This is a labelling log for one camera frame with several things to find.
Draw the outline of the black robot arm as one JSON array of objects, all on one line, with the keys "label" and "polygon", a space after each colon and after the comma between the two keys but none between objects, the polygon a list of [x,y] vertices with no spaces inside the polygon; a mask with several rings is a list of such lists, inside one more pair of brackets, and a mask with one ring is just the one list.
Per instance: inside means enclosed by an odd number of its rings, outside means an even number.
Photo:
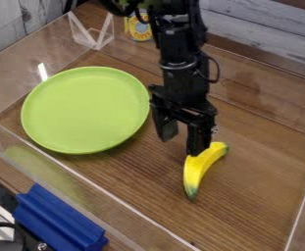
[{"label": "black robot arm", "polygon": [[210,148],[216,110],[207,100],[214,58],[202,50],[207,27],[199,0],[99,0],[115,16],[135,16],[152,31],[159,50],[163,84],[149,85],[152,122],[160,140],[169,140],[178,125],[187,126],[186,153],[199,155]]}]

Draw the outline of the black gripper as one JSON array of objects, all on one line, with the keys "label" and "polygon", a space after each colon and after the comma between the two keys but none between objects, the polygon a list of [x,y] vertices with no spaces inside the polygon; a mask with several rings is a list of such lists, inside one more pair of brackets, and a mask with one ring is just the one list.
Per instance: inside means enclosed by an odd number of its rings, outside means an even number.
[{"label": "black gripper", "polygon": [[210,148],[214,116],[216,110],[207,100],[210,84],[219,75],[210,78],[210,62],[214,58],[200,52],[190,62],[159,62],[161,85],[152,84],[151,109],[157,138],[168,141],[178,134],[178,123],[187,124],[186,153],[198,156]]}]

